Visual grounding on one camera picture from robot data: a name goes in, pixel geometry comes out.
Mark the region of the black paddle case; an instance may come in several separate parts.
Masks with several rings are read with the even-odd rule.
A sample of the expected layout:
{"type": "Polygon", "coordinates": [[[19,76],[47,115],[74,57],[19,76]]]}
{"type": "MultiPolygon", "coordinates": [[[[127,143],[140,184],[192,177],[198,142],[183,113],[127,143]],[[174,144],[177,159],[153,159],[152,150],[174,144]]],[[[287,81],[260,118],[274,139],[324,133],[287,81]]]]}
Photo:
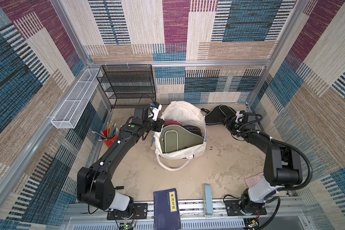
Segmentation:
{"type": "Polygon", "coordinates": [[[214,107],[212,110],[202,108],[201,112],[206,113],[205,123],[208,126],[220,125],[226,117],[236,116],[236,111],[227,105],[218,105],[214,107]]]}

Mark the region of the green paddle case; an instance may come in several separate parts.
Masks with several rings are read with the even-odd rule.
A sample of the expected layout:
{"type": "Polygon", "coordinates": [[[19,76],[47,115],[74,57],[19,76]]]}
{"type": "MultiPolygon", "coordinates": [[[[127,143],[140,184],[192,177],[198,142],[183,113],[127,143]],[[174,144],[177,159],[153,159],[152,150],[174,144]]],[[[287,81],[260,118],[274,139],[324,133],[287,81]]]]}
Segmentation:
{"type": "Polygon", "coordinates": [[[177,125],[164,127],[160,136],[162,153],[172,153],[203,143],[203,137],[187,131],[183,126],[177,125]]]}

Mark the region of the white canvas tote bag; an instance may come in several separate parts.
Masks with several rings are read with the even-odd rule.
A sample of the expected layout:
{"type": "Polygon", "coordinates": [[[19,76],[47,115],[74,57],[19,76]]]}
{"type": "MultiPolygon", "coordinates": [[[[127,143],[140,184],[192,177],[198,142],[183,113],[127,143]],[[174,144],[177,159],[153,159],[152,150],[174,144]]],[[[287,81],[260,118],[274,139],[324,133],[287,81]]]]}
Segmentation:
{"type": "Polygon", "coordinates": [[[155,132],[151,148],[155,150],[158,164],[169,171],[186,167],[195,157],[204,155],[207,143],[205,116],[201,109],[185,101],[171,102],[161,119],[164,125],[161,131],[155,132]],[[186,162],[177,168],[164,165],[161,159],[186,162]]]}

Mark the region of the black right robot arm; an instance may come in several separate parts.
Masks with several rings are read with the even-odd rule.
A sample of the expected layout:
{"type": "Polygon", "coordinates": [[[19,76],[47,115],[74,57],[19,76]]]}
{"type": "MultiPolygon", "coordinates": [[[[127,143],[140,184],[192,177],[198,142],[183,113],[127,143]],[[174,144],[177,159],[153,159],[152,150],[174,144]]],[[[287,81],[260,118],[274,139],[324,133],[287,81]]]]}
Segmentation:
{"type": "Polygon", "coordinates": [[[264,177],[255,186],[245,189],[238,202],[244,215],[259,211],[277,192],[305,188],[313,176],[311,162],[302,151],[256,129],[262,119],[260,114],[245,111],[220,119],[234,137],[242,138],[265,154],[264,177]]]}

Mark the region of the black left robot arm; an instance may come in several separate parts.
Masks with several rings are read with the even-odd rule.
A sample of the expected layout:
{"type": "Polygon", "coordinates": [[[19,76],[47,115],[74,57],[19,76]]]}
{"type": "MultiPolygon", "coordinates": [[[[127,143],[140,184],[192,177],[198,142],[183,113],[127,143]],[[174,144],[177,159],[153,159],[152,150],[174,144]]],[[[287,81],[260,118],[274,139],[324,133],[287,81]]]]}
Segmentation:
{"type": "Polygon", "coordinates": [[[112,177],[127,152],[150,131],[160,132],[164,120],[132,118],[125,123],[119,135],[106,153],[90,167],[82,167],[77,173],[77,199],[101,210],[118,210],[130,215],[133,212],[133,198],[116,191],[112,177]]]}

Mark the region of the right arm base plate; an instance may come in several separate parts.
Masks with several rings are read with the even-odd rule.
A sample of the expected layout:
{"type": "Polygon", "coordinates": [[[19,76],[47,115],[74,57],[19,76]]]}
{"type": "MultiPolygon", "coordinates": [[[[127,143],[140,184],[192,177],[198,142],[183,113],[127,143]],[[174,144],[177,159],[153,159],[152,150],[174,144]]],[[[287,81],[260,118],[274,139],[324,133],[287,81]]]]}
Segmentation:
{"type": "Polygon", "coordinates": [[[264,203],[254,203],[254,202],[247,202],[241,203],[240,200],[225,200],[224,201],[225,209],[227,215],[232,216],[256,216],[266,215],[267,210],[265,208],[264,203]]]}

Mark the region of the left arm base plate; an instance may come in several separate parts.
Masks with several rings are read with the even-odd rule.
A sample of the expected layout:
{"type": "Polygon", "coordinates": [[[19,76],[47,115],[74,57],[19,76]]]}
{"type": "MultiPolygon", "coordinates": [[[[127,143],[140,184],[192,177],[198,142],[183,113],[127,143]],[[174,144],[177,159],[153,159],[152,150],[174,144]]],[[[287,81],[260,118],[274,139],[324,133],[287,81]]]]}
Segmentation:
{"type": "Polygon", "coordinates": [[[148,213],[148,203],[134,203],[129,205],[125,211],[114,209],[108,211],[107,220],[137,220],[146,219],[148,213]]]}

